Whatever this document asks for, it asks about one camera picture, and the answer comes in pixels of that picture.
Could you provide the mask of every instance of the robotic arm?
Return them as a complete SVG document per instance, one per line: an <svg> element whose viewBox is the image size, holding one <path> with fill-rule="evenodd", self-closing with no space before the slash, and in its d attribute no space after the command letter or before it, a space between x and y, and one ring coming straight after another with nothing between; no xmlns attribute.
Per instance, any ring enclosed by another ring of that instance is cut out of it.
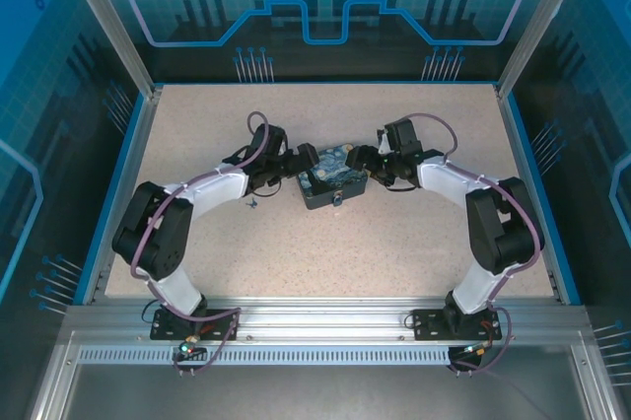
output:
<svg viewBox="0 0 631 420"><path fill-rule="evenodd" d="M146 279L154 294L181 314L199 316L206 310L204 297L181 265L191 222L221 203L247 196L265 184L278 184L281 178L296 176L318 163L317 151L311 144L298 146L298 154L288 150L287 135L282 128L268 126L266 142L264 134L265 125L261 124L251 143L224 159L214 175L181 191L167 206L142 248L138 274ZM235 169L235 165L251 158L260 146L264 149L258 157L242 169ZM114 251L128 264L132 263L149 220L165 199L181 187L180 183L159 186L150 181L138 186L112 243Z"/></svg>
<svg viewBox="0 0 631 420"><path fill-rule="evenodd" d="M498 180L465 171L432 149L424 151L409 119L401 119L378 131L379 148L353 149L346 165L367 170L373 179L390 188L400 178L410 189L439 193L466 210L469 245L475 258L464 279L449 292L444 315L454 336L479 324L506 282L508 275L534 254L534 241L517 208L489 183L508 192L526 212L543 247L543 234L524 183L511 177Z"/></svg>

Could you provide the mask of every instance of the beige speckled table surface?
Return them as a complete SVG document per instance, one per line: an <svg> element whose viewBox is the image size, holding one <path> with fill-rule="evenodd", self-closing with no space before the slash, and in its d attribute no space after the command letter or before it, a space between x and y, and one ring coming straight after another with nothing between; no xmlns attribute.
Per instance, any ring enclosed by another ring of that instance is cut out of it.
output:
<svg viewBox="0 0 631 420"><path fill-rule="evenodd" d="M137 181L166 184L212 169L249 143L245 117L255 109L287 131L290 146L318 149L375 145L384 124L433 112L456 130L455 162L498 177L517 173L490 85L169 85ZM415 124L425 148L449 148L439 124ZM190 229L184 263L206 295L442 296L472 261L464 211L435 193L391 193L369 181L364 195L309 211L292 179L275 197L258 198L255 209L249 202L225 203ZM105 292L148 294L119 257ZM551 293L540 261L503 295Z"/></svg>

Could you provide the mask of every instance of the vent slot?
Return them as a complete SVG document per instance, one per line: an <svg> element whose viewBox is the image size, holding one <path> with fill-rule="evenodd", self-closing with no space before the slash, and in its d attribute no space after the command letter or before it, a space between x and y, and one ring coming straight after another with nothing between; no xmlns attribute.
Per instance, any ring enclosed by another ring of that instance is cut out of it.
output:
<svg viewBox="0 0 631 420"><path fill-rule="evenodd" d="M215 346L209 346L214 353ZM169 365L173 346L86 346L79 355L80 364ZM442 366L449 364L447 346L227 346L215 361L234 366ZM196 366L208 360L201 353L182 366Z"/></svg>

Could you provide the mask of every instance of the blue printed backdrop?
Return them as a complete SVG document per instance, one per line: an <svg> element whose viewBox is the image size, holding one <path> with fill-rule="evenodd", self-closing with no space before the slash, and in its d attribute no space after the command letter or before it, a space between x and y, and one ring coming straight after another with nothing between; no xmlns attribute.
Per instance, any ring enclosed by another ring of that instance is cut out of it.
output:
<svg viewBox="0 0 631 420"><path fill-rule="evenodd" d="M565 0L515 89L596 326L631 324L629 1Z"/></svg>
<svg viewBox="0 0 631 420"><path fill-rule="evenodd" d="M271 80L253 57L247 73L249 46L276 80L492 80L538 0L113 2L157 80Z"/></svg>
<svg viewBox="0 0 631 420"><path fill-rule="evenodd" d="M26 418L76 280L43 258L80 273L137 90L85 0L0 17L0 404Z"/></svg>

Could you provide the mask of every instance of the small object on table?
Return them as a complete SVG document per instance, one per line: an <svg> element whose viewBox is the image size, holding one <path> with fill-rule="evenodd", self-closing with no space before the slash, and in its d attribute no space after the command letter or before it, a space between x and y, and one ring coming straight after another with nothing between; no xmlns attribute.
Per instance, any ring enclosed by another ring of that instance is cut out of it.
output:
<svg viewBox="0 0 631 420"><path fill-rule="evenodd" d="M346 166L346 158L352 149L351 144L344 144L320 151L319 163L298 175L308 209L330 204L340 206L344 200L364 193L368 175Z"/></svg>

